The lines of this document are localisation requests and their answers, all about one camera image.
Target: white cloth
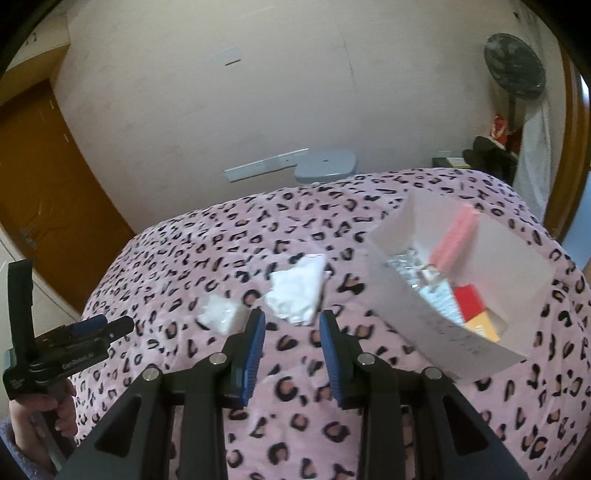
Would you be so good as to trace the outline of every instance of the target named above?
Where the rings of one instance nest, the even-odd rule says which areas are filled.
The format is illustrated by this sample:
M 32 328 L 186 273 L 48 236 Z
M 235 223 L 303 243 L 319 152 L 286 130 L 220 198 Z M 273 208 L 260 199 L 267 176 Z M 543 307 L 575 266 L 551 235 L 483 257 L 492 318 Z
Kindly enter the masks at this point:
M 237 301 L 211 293 L 199 321 L 221 335 L 241 332 L 248 318 L 248 309 Z
M 289 270 L 271 274 L 272 289 L 265 295 L 275 316 L 292 325 L 311 325 L 324 283 L 323 254 L 304 255 Z

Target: white paper box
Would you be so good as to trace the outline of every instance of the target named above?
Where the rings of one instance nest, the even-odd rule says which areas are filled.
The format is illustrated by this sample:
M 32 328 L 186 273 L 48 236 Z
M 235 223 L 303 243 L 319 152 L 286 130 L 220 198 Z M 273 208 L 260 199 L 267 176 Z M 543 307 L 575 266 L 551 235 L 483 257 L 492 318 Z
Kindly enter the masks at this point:
M 476 286 L 501 340 L 490 342 L 440 316 L 386 260 L 410 246 L 428 260 L 461 205 L 426 190 L 409 190 L 398 214 L 368 236 L 366 284 L 368 305 L 450 378 L 465 383 L 529 356 L 554 268 L 506 226 L 481 213 L 478 230 L 449 279 L 452 285 Z

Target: yellow box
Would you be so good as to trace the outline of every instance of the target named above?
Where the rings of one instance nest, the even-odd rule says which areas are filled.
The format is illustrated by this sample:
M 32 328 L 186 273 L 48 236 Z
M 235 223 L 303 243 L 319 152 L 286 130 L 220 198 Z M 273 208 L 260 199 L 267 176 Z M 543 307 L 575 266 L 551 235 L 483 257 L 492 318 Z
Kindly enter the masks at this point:
M 491 342 L 498 342 L 501 340 L 495 328 L 492 326 L 491 319 L 487 312 L 479 313 L 472 320 L 466 322 L 464 327 Z

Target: bed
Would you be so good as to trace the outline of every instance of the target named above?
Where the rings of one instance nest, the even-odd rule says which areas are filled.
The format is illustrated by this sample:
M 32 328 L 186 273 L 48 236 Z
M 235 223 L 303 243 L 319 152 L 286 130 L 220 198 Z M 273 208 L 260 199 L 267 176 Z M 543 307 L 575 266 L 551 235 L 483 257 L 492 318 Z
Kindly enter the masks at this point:
M 73 378 L 77 441 L 148 364 L 178 371 L 221 349 L 225 338 L 197 321 L 204 298 L 214 292 L 261 306 L 267 315 L 254 397 L 247 409 L 225 413 L 230 479 L 354 478 L 361 420 L 332 400 L 317 323 L 302 327 L 278 320 L 261 296 L 269 290 L 271 272 L 289 268 L 303 254 L 325 253 L 330 276 L 322 308 L 332 309 L 364 350 L 392 366 L 420 371 L 429 365 L 364 302 L 366 235 L 395 214 L 411 188 L 473 204 L 556 267 L 531 358 L 461 388 L 532 480 L 555 477 L 589 420 L 591 291 L 519 196 L 471 170 L 419 168 L 284 188 L 186 213 L 137 235 L 84 311 L 84 317 L 103 313 L 109 319 L 128 314 L 135 331 L 113 344 L 104 364 Z M 171 479 L 178 467 L 179 418 Z M 412 438 L 406 437 L 411 460 Z

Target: wooden door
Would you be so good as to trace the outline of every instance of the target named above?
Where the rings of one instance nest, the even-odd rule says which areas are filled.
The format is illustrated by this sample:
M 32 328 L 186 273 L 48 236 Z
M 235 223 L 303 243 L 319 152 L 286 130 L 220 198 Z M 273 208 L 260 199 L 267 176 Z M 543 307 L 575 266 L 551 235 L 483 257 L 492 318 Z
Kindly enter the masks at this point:
M 78 150 L 49 81 L 0 107 L 0 223 L 79 312 L 134 235 Z

